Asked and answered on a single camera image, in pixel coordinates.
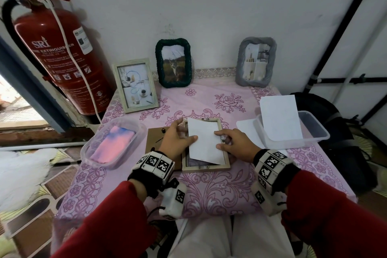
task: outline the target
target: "pink sponge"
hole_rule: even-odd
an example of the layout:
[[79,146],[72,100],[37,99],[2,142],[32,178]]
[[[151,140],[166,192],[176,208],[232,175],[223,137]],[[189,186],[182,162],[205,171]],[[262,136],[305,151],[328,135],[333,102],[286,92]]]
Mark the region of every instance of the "pink sponge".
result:
[[135,134],[136,132],[130,129],[113,126],[90,159],[99,163],[109,163],[116,160]]

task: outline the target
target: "clear plastic container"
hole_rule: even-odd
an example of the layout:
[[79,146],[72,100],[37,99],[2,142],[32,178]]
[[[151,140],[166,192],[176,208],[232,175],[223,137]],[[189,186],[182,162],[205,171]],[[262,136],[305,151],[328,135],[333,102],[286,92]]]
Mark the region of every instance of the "clear plastic container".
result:
[[[118,126],[119,128],[125,128],[132,131],[135,131],[135,135],[127,145],[125,149],[112,161],[108,163],[99,163],[91,159],[91,156],[97,150],[102,141],[106,138],[110,130],[114,127]],[[115,169],[119,167],[123,162],[125,162],[132,152],[138,147],[141,141],[144,139],[147,128],[144,124],[140,123],[137,120],[130,119],[126,116],[122,116],[119,118],[114,118],[104,125],[102,129],[100,129],[81,149],[80,157],[82,161],[86,164],[89,164],[93,167],[104,167],[107,169]]]
[[298,117],[300,118],[302,139],[285,140],[285,141],[273,141],[267,135],[262,123],[262,115],[257,115],[254,120],[254,127],[257,130],[262,143],[268,149],[290,149],[309,147],[314,143],[321,140],[329,139],[330,134],[322,126],[322,124],[308,111],[298,111]]

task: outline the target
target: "red fire extinguisher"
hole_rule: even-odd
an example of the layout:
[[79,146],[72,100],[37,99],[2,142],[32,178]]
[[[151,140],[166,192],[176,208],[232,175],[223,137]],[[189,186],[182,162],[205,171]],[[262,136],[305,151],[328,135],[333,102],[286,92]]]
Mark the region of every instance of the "red fire extinguisher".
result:
[[[7,0],[2,8],[4,24],[23,53],[43,71],[45,79],[58,86],[82,115],[95,123],[95,110],[90,93],[73,61],[67,53],[65,42],[51,10],[38,0],[19,0],[31,12],[12,22],[12,9],[17,0]],[[70,11],[55,9],[65,31],[67,42],[75,61],[80,66],[103,116],[113,91],[110,88],[93,47],[78,18]]]

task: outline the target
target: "pink tablecloth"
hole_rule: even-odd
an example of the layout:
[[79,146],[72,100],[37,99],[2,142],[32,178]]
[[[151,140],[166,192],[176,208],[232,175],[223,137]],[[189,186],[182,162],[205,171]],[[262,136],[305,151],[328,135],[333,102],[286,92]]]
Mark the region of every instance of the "pink tablecloth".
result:
[[[102,119],[103,124],[119,116],[140,120],[147,128],[169,126],[180,117],[220,118],[224,128],[233,129],[237,121],[256,116],[262,96],[279,94],[274,87],[241,87],[230,79],[221,78],[196,79],[186,88],[165,89],[156,83],[156,89],[159,108],[126,115],[116,92]],[[55,217],[54,244],[60,244],[69,227],[79,224],[121,181],[127,179],[131,167],[144,154],[145,145],[146,138],[130,158],[113,171],[81,164]],[[289,149],[288,153],[301,169],[312,171],[324,182],[356,201],[355,194],[320,146]],[[251,164],[237,161],[229,171],[178,172],[174,176],[188,187],[183,217],[243,214],[260,210],[250,192],[254,180]],[[160,201],[161,197],[155,200],[148,198],[145,201],[147,210],[157,206]]]

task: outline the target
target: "white fluffy rug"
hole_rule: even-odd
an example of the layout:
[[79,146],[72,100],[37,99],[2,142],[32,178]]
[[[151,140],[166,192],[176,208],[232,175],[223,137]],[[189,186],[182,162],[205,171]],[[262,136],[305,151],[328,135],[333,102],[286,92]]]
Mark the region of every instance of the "white fluffy rug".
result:
[[54,148],[35,153],[0,152],[0,212],[23,208],[39,190],[55,158]]

